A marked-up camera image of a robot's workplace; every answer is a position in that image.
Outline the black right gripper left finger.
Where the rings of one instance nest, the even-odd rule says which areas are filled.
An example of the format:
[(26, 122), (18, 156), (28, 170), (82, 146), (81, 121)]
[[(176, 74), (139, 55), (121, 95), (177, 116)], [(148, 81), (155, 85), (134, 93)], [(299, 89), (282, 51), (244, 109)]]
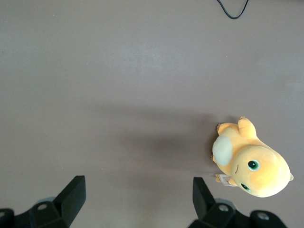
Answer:
[(44, 200), (14, 218), (15, 228), (68, 228), (86, 200), (85, 176), (75, 176), (52, 200)]

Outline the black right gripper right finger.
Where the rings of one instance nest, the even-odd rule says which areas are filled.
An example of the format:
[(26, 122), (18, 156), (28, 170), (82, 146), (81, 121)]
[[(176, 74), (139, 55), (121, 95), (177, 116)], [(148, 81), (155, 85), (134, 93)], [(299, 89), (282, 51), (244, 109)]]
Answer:
[(197, 214), (189, 228), (232, 228), (235, 211), (226, 203), (216, 202), (202, 177), (193, 178), (192, 202)]

